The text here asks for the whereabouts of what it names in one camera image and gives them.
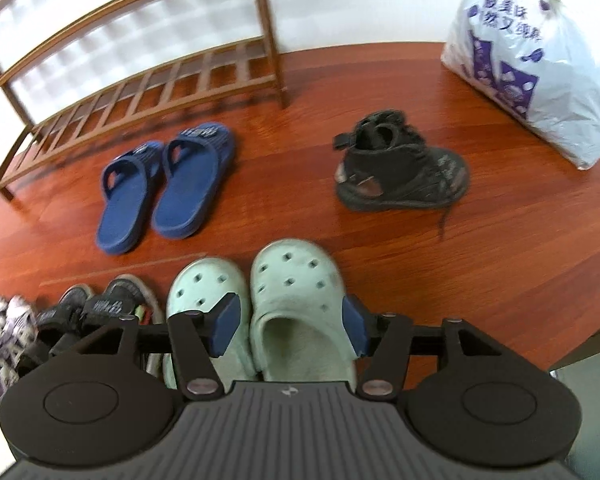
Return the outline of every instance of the white wall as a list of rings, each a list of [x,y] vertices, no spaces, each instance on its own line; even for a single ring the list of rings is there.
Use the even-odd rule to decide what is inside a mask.
[[[13,0],[0,10],[0,63],[106,0]],[[271,0],[283,52],[379,41],[444,41],[460,0]],[[600,53],[600,0],[565,0]],[[155,0],[43,59],[14,82],[36,120],[145,68],[259,33],[253,0]],[[0,128],[12,139],[16,134]]]

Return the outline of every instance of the black boot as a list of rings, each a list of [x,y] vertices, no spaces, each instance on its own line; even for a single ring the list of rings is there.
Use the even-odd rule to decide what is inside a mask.
[[[462,157],[427,146],[398,110],[365,117],[333,145],[347,150],[336,171],[336,193],[356,211],[445,208],[469,186]]]

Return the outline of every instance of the wooden shoe rack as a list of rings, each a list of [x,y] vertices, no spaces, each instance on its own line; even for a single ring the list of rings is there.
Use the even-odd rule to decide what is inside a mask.
[[[152,67],[81,99],[51,117],[34,123],[10,82],[55,47],[79,37],[91,25],[141,0],[112,0],[74,21],[0,70],[0,89],[25,123],[0,165],[0,193],[11,200],[7,186],[68,151],[97,138],[120,133],[169,112],[228,96],[271,88],[286,105],[282,67],[268,0],[256,0],[262,35],[224,44]],[[212,74],[220,73],[220,83]],[[20,148],[30,139],[23,153]]]

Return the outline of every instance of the purple print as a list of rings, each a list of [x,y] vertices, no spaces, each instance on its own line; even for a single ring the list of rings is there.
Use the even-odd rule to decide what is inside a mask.
[[[522,5],[516,5],[516,17],[524,20],[526,18],[526,7]]]
[[[531,26],[528,23],[518,23],[516,27],[516,34],[523,38],[531,38]]]
[[[513,18],[510,18],[509,16],[503,16],[502,17],[502,27],[500,27],[500,30],[509,30],[511,28],[512,24],[513,24]]]
[[[526,113],[538,84],[538,77],[513,68],[509,63],[500,62],[500,92],[498,98],[506,103],[517,115],[526,119]]]
[[[542,50],[541,48],[536,48],[528,56],[520,57],[520,61],[533,61],[534,63],[537,63],[542,59],[542,56],[544,56],[544,50]]]
[[[484,7],[487,9],[493,9],[498,4],[498,0],[484,0]]]
[[[500,0],[500,12],[511,14],[513,12],[513,0]]]
[[[474,47],[474,77],[483,85],[496,89],[496,79],[491,67],[491,41],[482,41],[469,31],[469,38]]]
[[[488,27],[498,28],[498,13],[493,12],[492,10],[487,10],[482,21]]]

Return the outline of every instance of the plastic bag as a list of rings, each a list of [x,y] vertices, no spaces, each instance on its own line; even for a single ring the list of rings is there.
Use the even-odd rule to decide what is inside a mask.
[[[462,0],[442,63],[580,170],[600,158],[600,64],[560,0]]]

